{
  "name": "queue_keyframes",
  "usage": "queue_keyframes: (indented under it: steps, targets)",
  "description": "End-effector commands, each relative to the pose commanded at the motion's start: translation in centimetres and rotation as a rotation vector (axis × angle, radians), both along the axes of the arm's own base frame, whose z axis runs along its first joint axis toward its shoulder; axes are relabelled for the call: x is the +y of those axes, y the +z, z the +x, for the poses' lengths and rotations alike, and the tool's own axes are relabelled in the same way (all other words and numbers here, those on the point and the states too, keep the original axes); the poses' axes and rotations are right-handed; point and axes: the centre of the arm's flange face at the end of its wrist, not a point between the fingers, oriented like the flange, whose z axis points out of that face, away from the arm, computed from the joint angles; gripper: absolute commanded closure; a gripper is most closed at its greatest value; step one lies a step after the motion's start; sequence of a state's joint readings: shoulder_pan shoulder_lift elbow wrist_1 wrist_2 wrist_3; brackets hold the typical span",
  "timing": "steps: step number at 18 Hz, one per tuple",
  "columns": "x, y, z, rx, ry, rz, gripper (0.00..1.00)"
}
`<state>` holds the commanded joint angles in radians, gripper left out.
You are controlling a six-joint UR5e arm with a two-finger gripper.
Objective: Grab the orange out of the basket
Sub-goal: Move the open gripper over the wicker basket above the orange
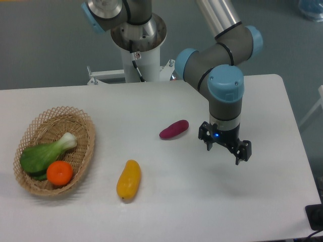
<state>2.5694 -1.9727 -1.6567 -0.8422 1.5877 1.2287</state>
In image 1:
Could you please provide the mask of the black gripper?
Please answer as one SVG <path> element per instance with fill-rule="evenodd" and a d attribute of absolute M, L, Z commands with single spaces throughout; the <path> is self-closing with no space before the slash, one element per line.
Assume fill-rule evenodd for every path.
<path fill-rule="evenodd" d="M 241 161 L 247 162 L 251 157 L 251 142 L 239 139 L 240 125 L 234 129 L 223 131 L 219 130 L 216 124 L 211 125 L 203 122 L 198 130 L 198 138 L 206 144 L 207 151 L 210 151 L 213 143 L 217 143 L 227 148 L 235 154 L 235 164 L 239 165 Z"/>

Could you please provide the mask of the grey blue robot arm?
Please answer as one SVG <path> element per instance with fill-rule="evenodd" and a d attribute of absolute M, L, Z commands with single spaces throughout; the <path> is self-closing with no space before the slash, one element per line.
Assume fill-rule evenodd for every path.
<path fill-rule="evenodd" d="M 238 65 L 258 54 L 261 33 L 244 26 L 230 1 L 198 1 L 215 44 L 204 51 L 187 48 L 175 60 L 175 72 L 209 103 L 209 121 L 198 137 L 208 149 L 227 148 L 236 162 L 247 161 L 251 142 L 239 139 L 244 76 Z M 97 33 L 110 32 L 122 56 L 128 83 L 160 81 L 160 47 L 167 35 L 151 1 L 85 1 L 81 8 Z"/>

